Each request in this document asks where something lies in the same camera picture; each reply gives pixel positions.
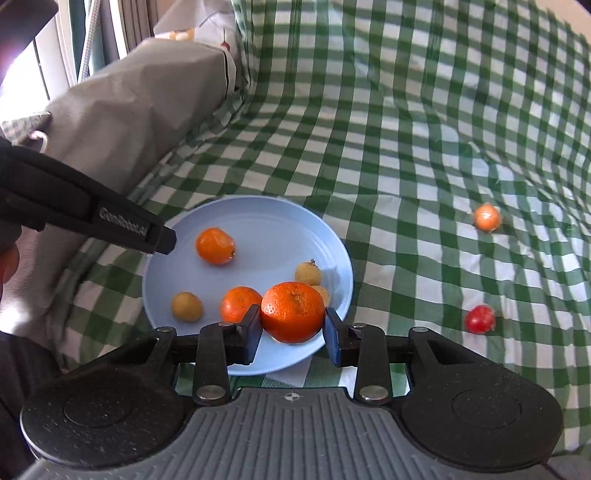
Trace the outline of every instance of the red cherry tomato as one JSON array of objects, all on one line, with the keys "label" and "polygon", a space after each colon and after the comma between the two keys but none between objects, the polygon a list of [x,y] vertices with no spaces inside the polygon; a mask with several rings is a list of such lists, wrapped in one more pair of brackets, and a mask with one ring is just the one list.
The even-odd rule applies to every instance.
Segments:
[{"label": "red cherry tomato", "polygon": [[466,330],[470,333],[486,333],[495,329],[495,312],[488,305],[478,305],[468,312]]}]

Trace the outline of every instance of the mandarin orange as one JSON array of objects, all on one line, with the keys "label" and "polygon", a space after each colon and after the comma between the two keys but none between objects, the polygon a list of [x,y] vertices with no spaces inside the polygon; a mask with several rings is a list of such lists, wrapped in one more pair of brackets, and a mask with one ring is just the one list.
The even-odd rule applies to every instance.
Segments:
[{"label": "mandarin orange", "polygon": [[226,292],[220,304],[220,315],[226,322],[240,323],[251,305],[261,305],[262,297],[254,288],[235,287]]},{"label": "mandarin orange", "polygon": [[280,342],[310,340],[324,323],[322,296],[305,283],[279,283],[262,298],[261,323],[267,333]]},{"label": "mandarin orange", "polygon": [[502,216],[490,203],[480,205],[474,211],[474,223],[484,232],[491,233],[500,227]]},{"label": "mandarin orange", "polygon": [[197,253],[213,265],[228,263],[236,254],[234,239],[218,227],[204,230],[195,240]]}]

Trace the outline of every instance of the bed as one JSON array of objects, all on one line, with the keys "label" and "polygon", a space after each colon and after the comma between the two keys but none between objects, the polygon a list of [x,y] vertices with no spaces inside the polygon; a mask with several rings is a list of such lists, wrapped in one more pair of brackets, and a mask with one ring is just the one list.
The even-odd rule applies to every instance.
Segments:
[{"label": "bed", "polygon": [[[348,322],[444,336],[548,389],[556,454],[591,456],[589,44],[524,0],[234,3],[243,89],[137,187],[165,219],[214,197],[286,197],[342,238]],[[472,212],[499,207],[502,228]],[[65,368],[148,330],[146,256],[89,241],[60,284]],[[494,332],[463,328],[471,308]],[[320,351],[232,385],[351,387]],[[402,370],[392,366],[395,392]]]}]

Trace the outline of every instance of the finger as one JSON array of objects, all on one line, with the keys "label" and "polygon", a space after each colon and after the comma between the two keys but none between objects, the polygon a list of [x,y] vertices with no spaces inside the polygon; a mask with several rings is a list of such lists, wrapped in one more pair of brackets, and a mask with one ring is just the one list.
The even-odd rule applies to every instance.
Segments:
[{"label": "finger", "polygon": [[16,246],[10,247],[0,255],[0,280],[6,283],[12,278],[18,268],[20,255]]}]

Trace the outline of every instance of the light blue plate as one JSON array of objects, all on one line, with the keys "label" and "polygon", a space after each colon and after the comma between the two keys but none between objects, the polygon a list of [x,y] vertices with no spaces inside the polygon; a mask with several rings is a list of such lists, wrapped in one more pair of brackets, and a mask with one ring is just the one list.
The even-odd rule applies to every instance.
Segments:
[{"label": "light blue plate", "polygon": [[[300,263],[314,259],[323,272],[322,285],[330,293],[330,306],[344,319],[353,294],[353,269],[349,254],[333,230],[311,211],[284,199],[263,196],[229,196],[201,205],[173,220],[177,246],[168,255],[155,254],[147,265],[142,285],[145,311],[152,325],[174,326],[179,335],[197,333],[202,326],[219,322],[224,294],[245,285],[261,295],[281,282],[292,281]],[[236,257],[215,267],[195,251],[195,239],[206,228],[217,226],[236,242]],[[196,323],[182,323],[170,313],[174,295],[190,291],[204,306]],[[231,375],[261,375],[312,355],[324,345],[322,332],[297,345],[273,340],[266,332],[253,363],[231,365]]]}]

